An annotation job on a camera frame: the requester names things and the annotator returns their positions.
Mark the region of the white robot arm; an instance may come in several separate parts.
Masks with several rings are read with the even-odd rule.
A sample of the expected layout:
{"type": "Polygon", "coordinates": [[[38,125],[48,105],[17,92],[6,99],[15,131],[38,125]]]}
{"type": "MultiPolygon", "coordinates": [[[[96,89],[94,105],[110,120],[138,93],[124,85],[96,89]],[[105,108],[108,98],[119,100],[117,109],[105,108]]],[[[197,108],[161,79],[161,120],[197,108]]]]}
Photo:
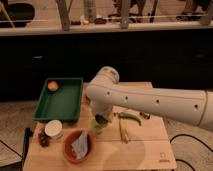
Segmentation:
{"type": "Polygon", "coordinates": [[[86,95],[94,115],[107,116],[120,106],[213,132],[213,91],[120,85],[117,70],[105,66],[87,85],[86,95]]]}

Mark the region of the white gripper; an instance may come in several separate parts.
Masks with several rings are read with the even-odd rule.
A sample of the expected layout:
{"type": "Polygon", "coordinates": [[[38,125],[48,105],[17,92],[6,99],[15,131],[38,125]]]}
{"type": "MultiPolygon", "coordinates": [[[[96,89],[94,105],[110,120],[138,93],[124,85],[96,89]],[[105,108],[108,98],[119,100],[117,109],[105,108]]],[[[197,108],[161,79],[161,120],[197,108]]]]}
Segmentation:
{"type": "Polygon", "coordinates": [[[101,102],[92,101],[90,103],[92,115],[95,117],[96,115],[103,116],[108,122],[113,120],[113,106],[110,104],[105,104],[101,102]]]}

